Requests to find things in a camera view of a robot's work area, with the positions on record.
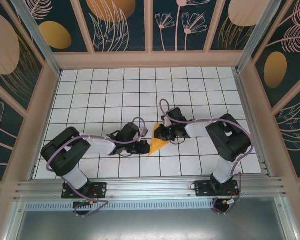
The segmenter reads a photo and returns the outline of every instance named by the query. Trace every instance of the yellow oval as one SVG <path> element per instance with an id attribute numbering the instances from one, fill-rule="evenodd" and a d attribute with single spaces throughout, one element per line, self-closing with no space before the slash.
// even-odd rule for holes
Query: yellow oval
<path id="1" fill-rule="evenodd" d="M 39 28 L 46 42 L 55 49 L 66 49 L 70 47 L 72 40 L 70 33 L 61 24 L 55 21 L 45 21 Z"/>
<path id="2" fill-rule="evenodd" d="M 106 22 L 119 22 L 120 19 L 115 17 L 115 10 L 113 3 L 116 8 L 121 9 L 126 19 L 128 19 L 136 9 L 136 0 L 86 0 L 90 10 L 99 19 Z"/>
<path id="3" fill-rule="evenodd" d="M 251 27 L 258 23 L 269 0 L 232 0 L 229 5 L 230 21 L 240 27 Z"/>
<path id="4" fill-rule="evenodd" d="M 11 24 L 0 15 L 0 74 L 11 74 L 18 66 L 20 46 Z"/>
<path id="5" fill-rule="evenodd" d="M 272 89 L 278 87 L 287 72 L 287 59 L 281 52 L 275 51 L 267 58 L 264 66 L 264 81 Z"/>

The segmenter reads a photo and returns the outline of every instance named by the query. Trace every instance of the yellow triangle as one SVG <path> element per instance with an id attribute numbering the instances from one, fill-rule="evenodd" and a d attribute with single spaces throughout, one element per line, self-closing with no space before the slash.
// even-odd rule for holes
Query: yellow triangle
<path id="1" fill-rule="evenodd" d="M 161 139 L 155 138 L 155 130 L 159 127 L 160 127 L 159 123 L 156 123 L 154 125 L 152 140 L 151 140 L 151 147 L 150 147 L 150 152 L 149 152 L 148 156 L 152 155 L 153 153 L 155 153 L 159 149 L 162 149 L 164 146 L 166 146 L 170 143 L 169 141 L 163 141 Z"/>

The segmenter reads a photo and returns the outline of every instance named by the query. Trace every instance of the mounting plate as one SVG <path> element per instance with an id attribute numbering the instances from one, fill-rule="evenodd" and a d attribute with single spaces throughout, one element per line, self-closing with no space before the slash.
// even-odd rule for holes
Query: mounting plate
<path id="1" fill-rule="evenodd" d="M 90 191 L 86 195 L 88 198 L 91 199 L 104 199 L 106 198 L 107 192 L 107 183 L 106 182 L 92 182 Z M 65 182 L 62 185 L 62 199 L 82 199 L 82 197 L 78 196 L 72 189 L 69 187 L 68 184 Z"/>
<path id="2" fill-rule="evenodd" d="M 197 197 L 215 197 L 215 196 L 231 196 L 230 188 L 236 195 L 239 194 L 238 182 L 231 180 L 226 183 L 226 187 L 220 189 L 220 193 L 217 194 L 210 186 L 210 181 L 195 181 L 194 182 L 195 195 Z"/>

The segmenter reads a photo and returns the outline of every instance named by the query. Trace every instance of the enclosure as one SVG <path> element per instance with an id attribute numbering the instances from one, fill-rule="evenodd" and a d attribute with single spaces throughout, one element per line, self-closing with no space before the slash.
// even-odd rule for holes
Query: enclosure
<path id="1" fill-rule="evenodd" d="M 78 167 L 109 204 L 76 218 L 43 146 L 135 117 L 151 144 L 161 99 L 252 135 L 237 208 L 218 215 L 217 196 L 196 196 L 219 152 L 194 137 L 151 155 L 87 152 Z M 300 0 L 0 0 L 0 239 L 208 237 L 300 239 Z"/>

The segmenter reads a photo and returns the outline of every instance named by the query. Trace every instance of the white grid floor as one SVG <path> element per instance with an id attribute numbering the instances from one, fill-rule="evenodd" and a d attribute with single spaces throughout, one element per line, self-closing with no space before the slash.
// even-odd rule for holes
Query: white grid floor
<path id="1" fill-rule="evenodd" d="M 230 113 L 240 125 L 248 123 L 230 67 L 172 67 L 64 70 L 55 97 L 44 145 L 73 126 L 88 135 L 110 134 L 134 117 L 146 121 L 151 143 L 158 107 L 165 98 L 180 107 L 187 120 L 219 118 Z M 169 144 L 152 156 L 85 155 L 80 169 L 88 178 L 210 175 L 218 162 L 210 138 Z M 256 152 L 242 160 L 236 173 L 260 174 Z M 54 179 L 39 159 L 33 179 Z"/>

